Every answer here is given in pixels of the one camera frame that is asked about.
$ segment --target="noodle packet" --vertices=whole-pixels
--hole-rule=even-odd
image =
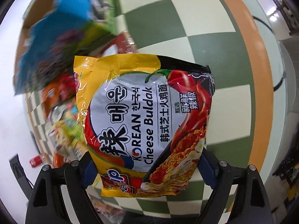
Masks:
[[[145,54],[76,56],[74,74],[102,195],[183,191],[205,143],[215,90],[209,67]]]

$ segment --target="metal bolt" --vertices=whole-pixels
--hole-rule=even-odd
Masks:
[[[249,169],[255,171],[257,168],[254,165],[249,165]]]
[[[221,161],[219,162],[219,164],[220,164],[220,166],[223,166],[223,167],[226,167],[226,166],[227,166],[227,162],[226,162],[226,161],[223,161],[223,160],[221,160]]]
[[[42,170],[44,170],[44,171],[47,171],[47,170],[49,170],[49,165],[44,165],[43,167],[42,167]]]
[[[73,167],[76,167],[76,166],[79,165],[79,161],[78,161],[78,160],[74,160],[74,161],[71,162],[71,165],[72,165]]]

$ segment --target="checkered table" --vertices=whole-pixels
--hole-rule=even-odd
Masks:
[[[216,92],[207,132],[207,149],[232,166],[246,167],[255,126],[255,92],[249,55],[224,0],[113,0],[117,31],[128,30],[140,53],[165,55],[209,65]],[[53,155],[44,133],[40,92],[26,94],[29,116],[43,150]],[[233,186],[225,211],[231,206]],[[155,217],[198,215],[212,192],[196,169],[185,191],[157,198],[101,196],[101,184],[89,194],[126,211]]]

